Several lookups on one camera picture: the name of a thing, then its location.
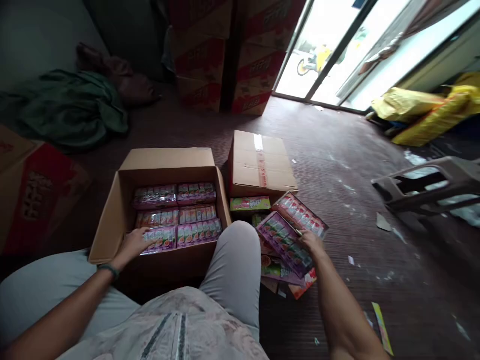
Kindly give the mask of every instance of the floor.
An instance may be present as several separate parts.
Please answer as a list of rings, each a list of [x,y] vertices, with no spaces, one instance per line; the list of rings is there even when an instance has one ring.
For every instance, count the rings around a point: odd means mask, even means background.
[[[377,333],[371,302],[380,304],[395,358],[480,359],[478,229],[450,215],[424,226],[413,216],[403,222],[370,184],[408,167],[405,149],[354,114],[275,97],[259,118],[195,113],[181,108],[172,88],[162,92],[161,102],[131,113],[128,136],[73,156],[95,181],[41,256],[92,244],[115,171],[132,148],[210,147],[226,177],[234,130],[280,137],[296,161],[298,197],[330,226],[326,250]],[[376,227],[377,212],[406,244]],[[260,329],[271,359],[328,358],[316,285],[300,300],[262,286]]]

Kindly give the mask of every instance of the leg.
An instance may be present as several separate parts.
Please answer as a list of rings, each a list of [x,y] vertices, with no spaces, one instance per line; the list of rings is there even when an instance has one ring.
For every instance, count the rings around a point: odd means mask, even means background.
[[[15,340],[96,271],[81,250],[45,257],[10,275],[0,285],[0,347]],[[123,323],[139,307],[111,288],[81,340]]]
[[[247,325],[260,339],[260,241],[248,223],[236,221],[218,239],[205,280],[205,294]]]

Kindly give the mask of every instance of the bracelet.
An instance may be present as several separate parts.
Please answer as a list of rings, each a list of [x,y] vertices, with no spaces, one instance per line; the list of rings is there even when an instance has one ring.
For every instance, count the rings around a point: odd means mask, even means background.
[[[114,268],[112,265],[110,264],[101,264],[98,266],[98,269],[107,269],[107,270],[110,270],[111,273],[113,274],[113,281],[117,281],[120,277],[120,271],[118,271],[116,268]]]

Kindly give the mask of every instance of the green cloth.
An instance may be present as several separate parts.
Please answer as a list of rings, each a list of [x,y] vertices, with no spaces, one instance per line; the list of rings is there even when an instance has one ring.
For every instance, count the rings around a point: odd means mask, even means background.
[[[128,114],[108,79],[90,71],[48,72],[12,92],[0,92],[0,122],[27,139],[43,140],[64,153],[103,144],[125,134]]]

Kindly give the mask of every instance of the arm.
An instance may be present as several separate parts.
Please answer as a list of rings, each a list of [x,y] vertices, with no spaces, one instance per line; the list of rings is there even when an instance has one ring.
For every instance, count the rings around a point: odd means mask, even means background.
[[[131,260],[150,246],[151,242],[143,240],[146,231],[148,231],[146,227],[132,231],[110,265],[122,271]],[[114,275],[110,270],[98,270],[87,282],[16,339],[2,358],[7,360],[58,358],[78,343],[113,281]]]
[[[335,270],[320,238],[311,231],[303,231],[300,241],[315,262],[318,301],[331,358],[390,359],[359,303]]]

